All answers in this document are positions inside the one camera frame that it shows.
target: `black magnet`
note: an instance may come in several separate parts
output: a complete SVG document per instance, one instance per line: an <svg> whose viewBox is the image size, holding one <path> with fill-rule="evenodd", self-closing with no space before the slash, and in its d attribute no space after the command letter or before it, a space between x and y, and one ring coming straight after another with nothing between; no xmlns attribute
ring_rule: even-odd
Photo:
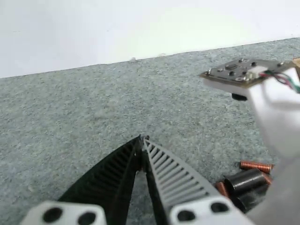
<svg viewBox="0 0 300 225"><path fill-rule="evenodd" d="M269 185L267 184L262 185L250 192L232 197L231 200L237 208L246 213L263 201L263 197L266 195L268 187Z"/></svg>
<svg viewBox="0 0 300 225"><path fill-rule="evenodd" d="M240 194L257 188L266 183L263 173L259 169L251 169L229 176L224 181L230 194Z"/></svg>

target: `circuit board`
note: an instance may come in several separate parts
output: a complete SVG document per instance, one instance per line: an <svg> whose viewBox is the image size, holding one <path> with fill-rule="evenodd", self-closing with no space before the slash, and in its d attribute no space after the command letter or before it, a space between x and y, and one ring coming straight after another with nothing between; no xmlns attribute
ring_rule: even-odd
<svg viewBox="0 0 300 225"><path fill-rule="evenodd" d="M267 79L267 77L259 76L264 71L280 73L292 67L295 67L295 64L290 61L238 59L211 68L201 73L200 77L248 88Z"/></svg>

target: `gray carpet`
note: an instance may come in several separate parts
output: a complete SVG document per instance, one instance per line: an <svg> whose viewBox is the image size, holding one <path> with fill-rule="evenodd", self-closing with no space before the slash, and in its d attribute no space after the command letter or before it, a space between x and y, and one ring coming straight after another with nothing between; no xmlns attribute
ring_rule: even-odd
<svg viewBox="0 0 300 225"><path fill-rule="evenodd" d="M30 207L57 199L139 134L211 182L237 172L241 159L275 163L248 103L204 86L198 74L238 57L299 53L295 38L0 79L1 223L16 225ZM155 224L142 173L127 224Z"/></svg>

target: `red wire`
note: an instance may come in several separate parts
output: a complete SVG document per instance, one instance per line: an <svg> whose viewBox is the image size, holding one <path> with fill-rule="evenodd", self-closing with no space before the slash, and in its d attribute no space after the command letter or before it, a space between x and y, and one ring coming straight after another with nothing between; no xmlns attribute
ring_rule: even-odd
<svg viewBox="0 0 300 225"><path fill-rule="evenodd" d="M260 76L263 76L263 77L267 77L267 76L270 76L268 74L260 74ZM277 79L281 79L281 80L284 80L285 81L285 85L289 86L290 89L293 89L292 86L291 86L291 83L284 77L280 77L280 76L276 76Z"/></svg>

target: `copper spring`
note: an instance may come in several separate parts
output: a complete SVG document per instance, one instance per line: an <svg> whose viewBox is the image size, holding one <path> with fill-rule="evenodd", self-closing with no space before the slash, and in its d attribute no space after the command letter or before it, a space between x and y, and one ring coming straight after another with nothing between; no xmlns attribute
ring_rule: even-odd
<svg viewBox="0 0 300 225"><path fill-rule="evenodd" d="M263 177L266 179L266 183L268 184L268 185L271 185L272 184L272 178L269 176L269 175L267 175L267 174L265 174L264 172L262 173L262 175L263 175Z"/></svg>
<svg viewBox="0 0 300 225"><path fill-rule="evenodd" d="M253 168L257 168L264 173L270 174L271 170L273 169L274 164L265 164L265 163L256 163L256 162L249 162L249 161L241 161L240 168L244 170L249 170Z"/></svg>
<svg viewBox="0 0 300 225"><path fill-rule="evenodd" d="M226 189L226 187L224 185L224 182L218 182L218 183L216 183L216 188L220 192L221 195L229 198L229 194L228 194L227 189Z"/></svg>

